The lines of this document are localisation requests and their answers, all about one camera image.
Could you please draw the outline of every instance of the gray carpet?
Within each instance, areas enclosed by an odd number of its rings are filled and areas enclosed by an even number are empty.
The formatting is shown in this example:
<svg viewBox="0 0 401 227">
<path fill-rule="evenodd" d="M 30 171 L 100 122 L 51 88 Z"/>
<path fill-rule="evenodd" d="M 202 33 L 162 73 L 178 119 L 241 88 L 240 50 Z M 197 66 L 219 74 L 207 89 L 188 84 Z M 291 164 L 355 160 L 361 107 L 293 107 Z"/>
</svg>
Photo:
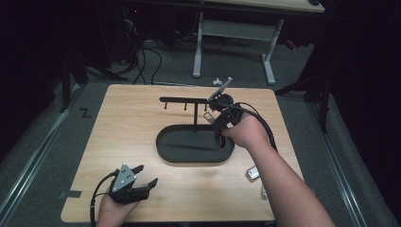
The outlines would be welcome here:
<svg viewBox="0 0 401 227">
<path fill-rule="evenodd" d="M 213 86 L 212 81 L 216 78 L 225 80 L 227 77 L 232 77 L 234 78 L 232 87 L 278 90 L 297 80 L 313 49 L 313 46 L 308 46 L 291 51 L 285 46 L 276 46 L 271 64 L 277 83 L 275 86 L 269 86 L 259 57 L 261 53 L 258 53 L 265 44 L 246 46 L 226 44 L 219 51 L 208 50 L 220 48 L 218 44 L 206 44 L 205 47 L 208 49 L 203 51 L 202 75 L 199 79 L 193 79 L 191 75 L 195 46 L 184 46 L 191 45 L 191 42 L 176 45 L 174 48 L 153 42 L 147 43 L 148 47 L 157 45 L 153 50 L 160 53 L 163 58 L 162 66 L 154 78 L 155 83 Z M 145 51 L 145 54 L 146 67 L 143 75 L 147 82 L 138 79 L 137 83 L 149 83 L 150 76 L 159 64 L 156 54 L 151 51 Z M 123 67 L 115 64 L 113 70 Z M 60 214 L 65 199 L 61 199 L 60 194 L 69 190 L 71 186 L 107 87 L 112 83 L 132 83 L 137 74 L 138 70 L 133 70 L 126 75 L 129 80 L 125 82 L 91 76 L 89 84 L 70 107 L 40 170 L 8 226 L 89 226 L 88 223 L 68 224 L 61 221 Z M 39 147 L 59 116 L 60 86 L 56 88 L 55 93 L 56 100 L 36 119 L 6 161 L 0 165 L 1 201 L 7 197 L 29 157 Z M 314 124 L 315 119 L 302 97 L 299 93 L 290 93 L 277 98 L 306 183 L 315 190 L 337 226 L 353 226 L 328 163 L 319 130 Z M 83 109 L 87 109 L 86 115 L 90 117 L 83 117 Z M 333 98 L 330 99 L 327 128 L 330 141 L 355 191 L 367 226 L 398 226 L 377 191 L 375 182 L 361 162 Z M 203 223 L 202 226 L 226 225 L 260 226 L 260 223 Z M 161 226 L 172 226 L 172 224 L 166 223 Z"/>
</svg>

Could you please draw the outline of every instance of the background table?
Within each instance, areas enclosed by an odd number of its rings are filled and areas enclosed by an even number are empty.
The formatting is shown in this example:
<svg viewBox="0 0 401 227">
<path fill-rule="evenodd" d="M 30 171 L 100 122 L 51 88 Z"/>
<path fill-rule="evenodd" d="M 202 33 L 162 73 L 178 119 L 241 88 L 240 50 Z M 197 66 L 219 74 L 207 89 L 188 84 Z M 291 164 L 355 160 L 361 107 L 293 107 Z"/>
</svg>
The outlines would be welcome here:
<svg viewBox="0 0 401 227">
<path fill-rule="evenodd" d="M 217 164 L 172 164 L 162 159 L 156 136 L 169 125 L 192 124 L 193 105 L 165 103 L 160 96 L 209 97 L 217 88 L 112 85 L 99 111 L 71 190 L 79 198 L 68 198 L 61 213 L 66 222 L 89 221 L 89 203 L 98 182 L 122 164 L 145 165 L 133 187 L 159 178 L 128 221 L 224 221 L 271 220 L 269 202 L 261 196 L 260 180 L 245 176 L 253 160 L 244 148 Z M 252 104 L 267 120 L 280 154 L 302 177 L 274 92 L 268 89 L 228 88 L 234 101 Z M 199 108 L 199 124 L 208 124 Z M 106 191 L 111 180 L 100 187 Z M 96 211 L 100 197 L 96 202 Z"/>
</svg>

